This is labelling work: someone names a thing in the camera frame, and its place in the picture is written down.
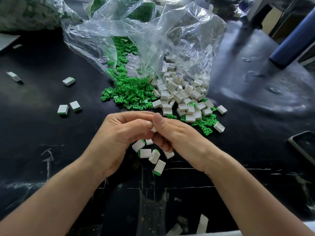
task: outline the hand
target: hand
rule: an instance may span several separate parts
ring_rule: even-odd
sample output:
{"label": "hand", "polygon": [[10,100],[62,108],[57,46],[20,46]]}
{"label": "hand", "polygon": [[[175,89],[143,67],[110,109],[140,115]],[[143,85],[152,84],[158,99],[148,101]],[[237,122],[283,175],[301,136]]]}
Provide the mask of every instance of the hand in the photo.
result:
{"label": "hand", "polygon": [[153,112],[130,111],[109,114],[81,156],[101,174],[101,181],[112,175],[123,161],[129,144],[154,135]]}
{"label": "hand", "polygon": [[196,170],[205,172],[207,159],[220,152],[213,143],[186,123],[163,118],[158,113],[154,115],[153,123],[157,132],[152,141],[167,152],[171,152],[174,147]]}

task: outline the phone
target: phone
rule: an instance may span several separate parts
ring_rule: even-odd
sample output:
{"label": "phone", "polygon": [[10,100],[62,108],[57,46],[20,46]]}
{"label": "phone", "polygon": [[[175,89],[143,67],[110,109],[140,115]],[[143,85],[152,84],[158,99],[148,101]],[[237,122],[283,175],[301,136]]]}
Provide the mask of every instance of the phone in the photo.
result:
{"label": "phone", "polygon": [[306,159],[315,165],[315,134],[311,131],[304,131],[288,139]]}

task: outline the fingernail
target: fingernail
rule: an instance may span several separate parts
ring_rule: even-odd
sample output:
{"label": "fingernail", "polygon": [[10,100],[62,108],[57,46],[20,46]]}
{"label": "fingernail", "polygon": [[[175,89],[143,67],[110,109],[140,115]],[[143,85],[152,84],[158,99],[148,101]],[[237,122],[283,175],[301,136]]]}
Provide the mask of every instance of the fingernail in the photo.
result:
{"label": "fingernail", "polygon": [[148,129],[152,129],[153,128],[153,123],[150,122],[150,121],[147,121],[147,126],[148,126]]}
{"label": "fingernail", "polygon": [[153,116],[154,120],[156,123],[161,123],[163,121],[163,117],[162,115],[160,115],[159,113],[156,113],[154,116]]}

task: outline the black work surface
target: black work surface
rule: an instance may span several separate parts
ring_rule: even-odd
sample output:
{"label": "black work surface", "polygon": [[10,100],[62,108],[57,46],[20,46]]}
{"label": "black work surface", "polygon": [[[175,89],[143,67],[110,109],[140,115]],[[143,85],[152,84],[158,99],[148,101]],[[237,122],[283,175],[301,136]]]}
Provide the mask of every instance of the black work surface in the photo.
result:
{"label": "black work surface", "polygon": [[[17,43],[23,46],[0,53],[1,218],[77,159],[109,113],[125,111],[112,100],[101,101],[102,91],[112,83],[68,49],[61,30],[25,33]],[[314,167],[286,139],[314,130],[315,80],[297,63],[285,70],[274,67],[268,57],[276,47],[262,31],[228,22],[207,96],[228,110],[225,115],[216,112],[226,129],[221,134],[214,130],[208,139],[300,219],[310,220],[314,186],[303,179],[315,182]],[[61,81],[69,76],[76,82],[66,87]],[[69,109],[66,118],[57,115],[60,104],[72,101],[81,105],[80,113]],[[193,234],[200,214],[209,218],[207,232],[236,230],[210,179],[191,168],[176,155],[158,177],[147,159],[139,160],[129,149],[71,234],[98,235],[102,230],[105,235],[162,235],[178,220],[185,228],[178,216],[188,219],[185,230]]]}

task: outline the forearm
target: forearm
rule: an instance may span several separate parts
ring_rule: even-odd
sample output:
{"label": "forearm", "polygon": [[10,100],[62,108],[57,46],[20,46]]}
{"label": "forearm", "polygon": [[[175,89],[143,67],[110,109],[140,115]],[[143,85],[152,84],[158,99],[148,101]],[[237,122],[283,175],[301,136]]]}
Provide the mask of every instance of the forearm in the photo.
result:
{"label": "forearm", "polygon": [[93,167],[76,160],[0,222],[1,235],[65,235],[101,181]]}
{"label": "forearm", "polygon": [[314,235],[234,158],[215,152],[211,149],[205,173],[244,236]]}

